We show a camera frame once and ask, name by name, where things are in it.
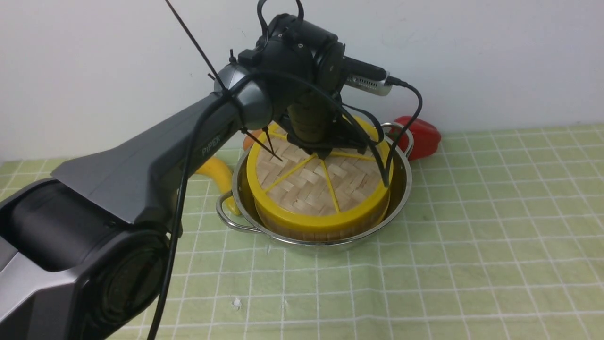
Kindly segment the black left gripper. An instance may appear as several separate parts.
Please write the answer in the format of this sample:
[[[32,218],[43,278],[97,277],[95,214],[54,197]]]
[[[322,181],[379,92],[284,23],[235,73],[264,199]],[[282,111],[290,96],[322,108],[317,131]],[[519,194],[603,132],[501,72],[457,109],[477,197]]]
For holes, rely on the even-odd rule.
[[[266,22],[252,50],[239,64],[258,73],[273,102],[273,121],[287,141],[320,157],[334,149],[377,154],[377,142],[344,108],[344,50],[336,34],[304,20],[303,15],[276,15]]]

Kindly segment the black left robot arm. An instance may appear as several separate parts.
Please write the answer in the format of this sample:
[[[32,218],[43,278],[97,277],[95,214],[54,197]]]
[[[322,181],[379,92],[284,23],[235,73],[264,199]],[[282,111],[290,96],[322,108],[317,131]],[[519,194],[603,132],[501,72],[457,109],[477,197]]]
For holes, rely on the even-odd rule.
[[[166,295],[181,185],[242,129],[276,122],[311,150],[367,148],[335,118],[345,80],[365,64],[302,15],[261,27],[205,98],[1,202],[3,340],[104,340]]]

